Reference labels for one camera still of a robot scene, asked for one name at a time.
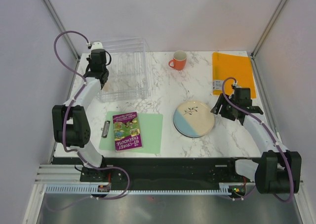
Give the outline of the blue white floral plate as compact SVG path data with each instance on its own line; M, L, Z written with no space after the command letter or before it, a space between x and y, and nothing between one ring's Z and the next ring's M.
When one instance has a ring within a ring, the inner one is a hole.
M214 127L215 118L211 108L203 102L189 100L181 103L173 114L173 124L182 135L199 138Z

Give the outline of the cream green plate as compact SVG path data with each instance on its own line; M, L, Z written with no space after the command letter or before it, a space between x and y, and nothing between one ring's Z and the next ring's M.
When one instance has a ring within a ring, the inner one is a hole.
M111 91L111 83L110 82L106 82L102 88L102 91L104 92L110 92Z

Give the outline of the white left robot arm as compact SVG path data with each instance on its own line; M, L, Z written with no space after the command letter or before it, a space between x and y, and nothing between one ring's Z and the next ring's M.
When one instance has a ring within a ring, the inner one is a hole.
M102 165L103 156L90 140L91 129L86 109L107 82L107 66L112 60L107 56L109 53L103 48L92 49L81 86L72 98L52 109L55 141L63 144L65 152L75 152L86 167L92 168L91 175L97 181L108 177L108 168Z

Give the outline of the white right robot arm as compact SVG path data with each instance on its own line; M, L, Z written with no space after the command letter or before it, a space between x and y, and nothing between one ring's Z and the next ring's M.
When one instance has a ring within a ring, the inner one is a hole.
M243 176L253 180L261 194L294 194L299 191L302 157L290 151L267 124L263 110L252 104L249 88L235 88L229 96L221 93L211 113L238 120L249 132L261 157L248 162L242 158L226 168L227 178Z

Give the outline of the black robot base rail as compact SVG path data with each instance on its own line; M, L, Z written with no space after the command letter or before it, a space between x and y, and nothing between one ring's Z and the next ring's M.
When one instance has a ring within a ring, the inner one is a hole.
M82 168L81 182L110 182L125 190L219 189L220 183L244 184L235 158L107 158L106 171Z

